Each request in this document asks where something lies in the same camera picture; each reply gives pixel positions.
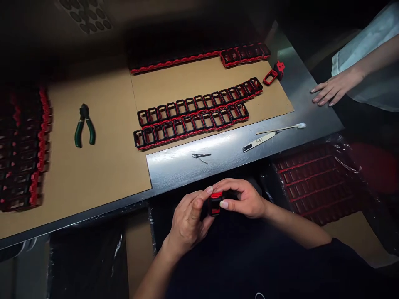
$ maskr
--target hand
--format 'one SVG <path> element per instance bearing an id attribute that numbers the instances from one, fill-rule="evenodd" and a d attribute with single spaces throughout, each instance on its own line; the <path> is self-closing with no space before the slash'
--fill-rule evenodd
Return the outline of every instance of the hand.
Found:
<path id="1" fill-rule="evenodd" d="M 162 245 L 173 259 L 180 259 L 206 237 L 214 217 L 207 216 L 201 222 L 200 216 L 204 201 L 212 192 L 213 188 L 210 186 L 205 191 L 187 194 L 176 207 L 172 228 Z"/>
<path id="2" fill-rule="evenodd" d="M 220 207 L 225 210 L 239 212 L 248 218 L 265 217 L 267 207 L 271 204 L 259 195 L 250 182 L 242 179 L 221 180 L 214 185 L 214 189 L 214 192 L 238 191 L 239 201 L 225 199 L 220 202 Z"/>
<path id="3" fill-rule="evenodd" d="M 328 104 L 331 107 L 338 103 L 338 101 L 348 91 L 363 81 L 364 78 L 364 73 L 352 66 L 344 70 L 342 73 L 328 79 L 327 82 L 320 83 L 312 89 L 310 91 L 311 93 L 321 90 L 321 92 L 313 99 L 313 102 L 318 103 L 319 106 L 323 106 L 332 99 Z"/>

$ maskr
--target forearm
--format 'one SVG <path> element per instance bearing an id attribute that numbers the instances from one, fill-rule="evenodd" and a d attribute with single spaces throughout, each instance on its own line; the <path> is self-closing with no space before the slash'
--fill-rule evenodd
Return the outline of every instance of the forearm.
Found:
<path id="1" fill-rule="evenodd" d="M 399 60 L 399 35 L 386 41 L 352 67 L 364 77 Z"/>
<path id="2" fill-rule="evenodd" d="M 170 277 L 178 261 L 179 258 L 169 254 L 164 245 L 162 245 L 133 298 L 164 298 Z"/>
<path id="3" fill-rule="evenodd" d="M 331 242 L 331 236 L 317 224 L 302 216 L 265 201 L 264 218 L 305 248 L 314 248 Z"/>

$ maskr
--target wire cutter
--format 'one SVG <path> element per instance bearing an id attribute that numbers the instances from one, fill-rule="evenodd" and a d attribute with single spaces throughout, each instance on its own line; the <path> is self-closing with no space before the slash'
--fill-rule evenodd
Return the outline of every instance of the wire cutter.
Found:
<path id="1" fill-rule="evenodd" d="M 75 145 L 76 147 L 82 148 L 82 130 L 84 125 L 84 120 L 86 120 L 87 126 L 89 127 L 90 132 L 90 140 L 89 143 L 91 145 L 96 143 L 96 132 L 94 130 L 93 123 L 89 117 L 89 108 L 86 104 L 83 104 L 80 109 L 80 120 L 78 122 L 78 126 L 76 127 L 75 132 Z"/>
<path id="2" fill-rule="evenodd" d="M 199 159 L 200 161 L 204 162 L 205 164 L 207 164 L 204 160 L 202 160 L 202 157 L 207 157 L 207 156 L 211 156 L 212 154 L 192 154 L 191 156 L 193 158 Z"/>

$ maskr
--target person's left hand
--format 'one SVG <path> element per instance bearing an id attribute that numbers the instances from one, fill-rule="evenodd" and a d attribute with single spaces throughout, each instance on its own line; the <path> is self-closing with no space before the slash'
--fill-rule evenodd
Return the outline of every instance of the person's left hand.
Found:
<path id="1" fill-rule="evenodd" d="M 206 237 L 214 217 L 207 216 L 201 222 L 200 216 L 204 201 L 212 192 L 213 188 L 210 186 L 204 191 L 187 194 L 176 207 L 172 228 L 162 244 L 171 258 L 180 259 Z"/>
<path id="2" fill-rule="evenodd" d="M 352 88 L 359 84 L 365 78 L 365 74 L 352 66 L 342 73 L 330 78 L 327 82 L 320 83 L 310 92 L 319 94 L 313 99 L 314 103 L 323 106 L 328 101 L 329 106 L 333 106 Z"/>

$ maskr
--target stainless steel table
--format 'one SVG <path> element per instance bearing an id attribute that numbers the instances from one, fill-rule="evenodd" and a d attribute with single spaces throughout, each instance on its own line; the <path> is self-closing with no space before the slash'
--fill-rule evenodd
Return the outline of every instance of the stainless steel table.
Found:
<path id="1" fill-rule="evenodd" d="M 278 58 L 286 65 L 281 85 L 295 108 L 294 112 L 148 155 L 152 189 L 4 238 L 0 240 L 0 248 L 139 203 L 152 196 L 342 130 L 343 125 L 332 108 L 327 105 L 318 107 L 312 103 L 313 97 L 309 91 L 316 83 L 282 31 L 277 30 L 270 50 L 271 62 L 274 63 Z M 300 122 L 305 122 L 307 127 L 303 130 L 282 131 L 250 151 L 242 152 L 244 145 L 260 137 L 255 132 Z M 206 157 L 208 165 L 193 159 L 191 155 L 194 153 L 211 153 L 212 156 Z"/>

